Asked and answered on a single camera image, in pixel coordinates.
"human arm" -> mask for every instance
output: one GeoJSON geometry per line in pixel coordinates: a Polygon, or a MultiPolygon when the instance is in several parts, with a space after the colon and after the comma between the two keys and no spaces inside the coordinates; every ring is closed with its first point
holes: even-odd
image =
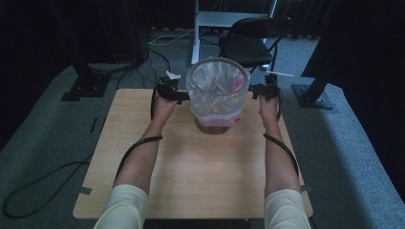
{"type": "MultiPolygon", "coordinates": [[[[154,106],[154,118],[140,139],[161,135],[163,127],[172,114],[176,103],[177,101],[168,101],[157,95],[154,106]]],[[[136,147],[127,157],[116,178],[114,187],[119,184],[131,184],[149,194],[158,148],[158,141],[146,142],[136,147]]]]}
{"type": "MultiPolygon", "coordinates": [[[[260,115],[266,129],[266,134],[283,142],[277,120],[277,99],[271,98],[269,101],[266,101],[266,98],[260,95],[259,100],[260,115]]],[[[266,140],[265,165],[265,197],[283,189],[292,189],[299,193],[301,192],[298,176],[291,158],[284,149],[270,140],[266,140]]]]}

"cable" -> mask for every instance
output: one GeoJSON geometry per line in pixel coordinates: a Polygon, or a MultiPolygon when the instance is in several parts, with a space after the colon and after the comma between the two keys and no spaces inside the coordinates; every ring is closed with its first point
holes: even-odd
{"type": "Polygon", "coordinates": [[[212,45],[212,46],[218,46],[219,45],[218,43],[215,43],[215,42],[212,42],[212,41],[209,41],[209,40],[206,40],[206,39],[200,39],[200,41],[205,45],[212,45]]]}
{"type": "Polygon", "coordinates": [[[282,102],[283,102],[283,91],[281,91],[280,89],[279,89],[279,101],[278,101],[278,104],[279,104],[279,109],[278,109],[278,112],[277,112],[277,121],[280,119],[280,117],[281,117],[281,104],[282,104],[282,102]]]}
{"type": "Polygon", "coordinates": [[[155,101],[156,101],[156,92],[157,92],[157,86],[158,85],[156,85],[154,88],[153,88],[153,91],[152,91],[152,98],[151,98],[151,109],[150,109],[150,115],[151,115],[151,120],[153,119],[153,117],[155,116],[155,101]]]}
{"type": "Polygon", "coordinates": [[[137,69],[137,73],[140,74],[140,77],[142,77],[142,85],[144,89],[147,89],[146,85],[145,85],[145,75],[143,75],[139,69],[137,69]]]}
{"type": "Polygon", "coordinates": [[[315,220],[313,220],[313,217],[309,218],[309,222],[311,225],[313,225],[313,229],[318,229],[318,227],[316,226],[315,220]]]}
{"type": "Polygon", "coordinates": [[[294,154],[292,153],[292,151],[279,139],[274,138],[266,133],[263,134],[263,136],[267,139],[270,140],[274,143],[276,143],[278,146],[280,146],[284,151],[287,152],[287,154],[289,155],[289,157],[291,158],[292,164],[294,165],[294,169],[295,172],[297,173],[297,176],[299,177],[299,171],[298,171],[298,163],[297,160],[295,159],[294,154]]]}
{"type": "Polygon", "coordinates": [[[93,73],[99,73],[99,74],[114,74],[114,73],[119,73],[119,72],[123,72],[123,71],[129,71],[129,70],[133,70],[135,68],[135,64],[129,64],[123,67],[119,67],[116,69],[111,69],[111,70],[106,70],[106,69],[98,69],[92,66],[89,66],[90,69],[92,70],[93,73]]]}
{"type": "Polygon", "coordinates": [[[152,49],[149,48],[149,47],[148,47],[148,50],[154,52],[155,54],[157,54],[157,55],[159,55],[161,58],[163,58],[163,59],[166,61],[166,63],[167,63],[167,69],[168,69],[168,71],[169,71],[169,72],[172,72],[171,69],[170,69],[170,62],[169,62],[169,60],[168,60],[164,55],[162,55],[162,54],[160,54],[160,53],[158,53],[158,52],[152,50],[152,49]]]}
{"type": "Polygon", "coordinates": [[[62,166],[60,166],[60,167],[54,169],[53,171],[49,172],[49,173],[46,174],[45,176],[40,177],[40,178],[38,178],[38,179],[36,179],[36,180],[34,180],[34,181],[28,183],[28,184],[25,184],[25,185],[23,185],[23,186],[17,188],[16,190],[12,191],[12,192],[6,197],[6,199],[4,200],[3,207],[2,207],[3,215],[6,216],[7,218],[10,218],[10,219],[23,219],[23,218],[27,218],[27,217],[29,217],[29,216],[32,216],[32,215],[34,215],[34,214],[40,212],[42,209],[44,209],[44,208],[56,197],[56,195],[62,190],[62,188],[68,183],[68,181],[72,178],[72,176],[76,173],[76,171],[77,171],[83,164],[90,164],[90,162],[88,162],[87,160],[88,160],[90,157],[92,157],[92,155],[93,155],[93,154],[88,155],[88,156],[87,156],[84,160],[82,160],[82,161],[74,161],[74,162],[70,162],[70,163],[68,163],[68,164],[62,165],[62,166]],[[56,173],[57,171],[62,170],[62,169],[64,169],[64,168],[67,168],[67,167],[69,167],[69,166],[71,166],[71,165],[74,165],[74,164],[79,164],[79,165],[78,165],[78,166],[74,169],[74,171],[68,176],[68,178],[62,183],[62,185],[60,185],[59,188],[52,194],[52,196],[51,196],[48,200],[46,200],[46,201],[44,202],[44,204],[42,204],[42,205],[39,206],[38,208],[34,209],[33,211],[31,211],[31,212],[29,212],[29,213],[27,213],[27,214],[23,214],[23,215],[13,215],[12,213],[9,212],[10,201],[11,201],[11,199],[12,199],[15,195],[17,195],[18,193],[20,193],[20,192],[26,190],[27,188],[33,186],[34,184],[39,183],[40,181],[42,181],[42,180],[44,180],[45,178],[49,177],[50,175],[56,173]]]}
{"type": "Polygon", "coordinates": [[[188,33],[192,32],[193,30],[194,30],[194,29],[188,31],[187,33],[185,33],[185,34],[183,34],[183,35],[163,35],[163,36],[160,36],[160,37],[156,38],[155,40],[153,40],[153,41],[151,41],[151,42],[148,42],[147,44],[148,44],[148,45],[153,45],[153,46],[165,46],[165,45],[170,45],[171,43],[173,43],[173,42],[179,40],[180,38],[182,38],[182,37],[184,37],[184,36],[186,36],[188,33]],[[170,42],[168,42],[168,43],[164,43],[164,44],[154,44],[155,41],[157,41],[157,40],[159,40],[159,39],[162,39],[163,37],[177,37],[177,38],[173,39],[172,41],[170,41],[170,42]]]}
{"type": "Polygon", "coordinates": [[[127,14],[127,18],[128,18],[129,30],[131,32],[131,38],[132,38],[132,44],[133,44],[133,52],[134,52],[134,61],[135,61],[135,53],[136,53],[135,37],[134,37],[134,32],[132,31],[131,17],[130,17],[129,11],[128,11],[126,0],[124,0],[124,6],[125,6],[125,11],[126,11],[126,14],[127,14]]]}
{"type": "Polygon", "coordinates": [[[150,61],[150,64],[149,64],[149,66],[148,66],[148,68],[150,69],[150,70],[152,70],[154,73],[155,73],[155,79],[154,79],[154,84],[156,83],[156,81],[158,80],[158,73],[156,73],[156,70],[154,69],[154,68],[152,68],[151,66],[152,66],[152,60],[151,59],[149,59],[149,61],[150,61]]]}
{"type": "Polygon", "coordinates": [[[118,89],[119,89],[119,83],[120,83],[121,80],[127,75],[127,73],[129,73],[129,72],[131,72],[131,71],[134,71],[134,70],[136,70],[136,69],[137,69],[137,68],[132,69],[132,70],[129,70],[129,71],[123,73],[123,74],[119,77],[119,80],[118,80],[117,86],[116,86],[116,91],[118,91],[118,89]]]}
{"type": "Polygon", "coordinates": [[[144,144],[144,143],[147,143],[147,142],[151,142],[151,141],[159,141],[159,140],[162,140],[162,139],[163,139],[163,136],[162,136],[162,135],[159,135],[159,136],[146,137],[146,138],[144,138],[144,139],[141,139],[141,140],[135,142],[134,145],[132,145],[132,146],[127,150],[127,152],[125,153],[125,155],[122,157],[122,160],[121,160],[121,162],[119,163],[119,166],[118,166],[118,169],[117,169],[116,179],[117,179],[117,177],[118,177],[118,175],[119,175],[119,172],[121,172],[121,169],[122,169],[122,167],[124,166],[124,163],[125,163],[127,157],[132,153],[132,151],[133,151],[135,148],[137,148],[137,147],[138,147],[139,145],[141,145],[141,144],[144,144]]]}
{"type": "Polygon", "coordinates": [[[223,2],[224,2],[224,0],[221,0],[221,4],[220,4],[220,6],[218,7],[218,11],[221,11],[221,8],[223,7],[223,2]]]}

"person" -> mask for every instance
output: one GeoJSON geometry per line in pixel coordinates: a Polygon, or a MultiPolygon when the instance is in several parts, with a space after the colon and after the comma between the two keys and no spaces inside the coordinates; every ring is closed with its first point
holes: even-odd
{"type": "MultiPolygon", "coordinates": [[[[259,99],[266,134],[283,141],[277,120],[277,99],[266,101],[263,96],[259,99]]],[[[161,136],[176,104],[177,101],[168,101],[157,94],[154,117],[141,139],[161,136]]],[[[95,229],[142,228],[158,148],[159,141],[154,140],[132,150],[117,175],[95,229]]],[[[291,158],[270,140],[266,140],[265,228],[310,228],[291,158]]]]}

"chair leg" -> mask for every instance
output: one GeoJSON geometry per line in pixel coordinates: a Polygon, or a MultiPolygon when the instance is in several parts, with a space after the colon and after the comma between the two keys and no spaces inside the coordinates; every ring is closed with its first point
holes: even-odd
{"type": "Polygon", "coordinates": [[[250,70],[250,73],[253,73],[253,71],[254,71],[256,68],[257,68],[257,66],[254,67],[252,70],[250,70]]]}

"metal pole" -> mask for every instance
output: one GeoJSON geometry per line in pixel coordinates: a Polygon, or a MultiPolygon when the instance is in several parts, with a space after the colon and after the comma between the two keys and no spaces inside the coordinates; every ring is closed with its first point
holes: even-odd
{"type": "Polygon", "coordinates": [[[270,12],[268,13],[269,17],[274,17],[274,12],[276,10],[277,0],[273,0],[270,4],[270,12]]]}
{"type": "Polygon", "coordinates": [[[195,9],[195,15],[194,15],[194,45],[197,46],[199,45],[199,27],[200,27],[200,21],[199,21],[199,14],[200,14],[200,9],[199,9],[199,0],[196,0],[196,9],[195,9]]]}

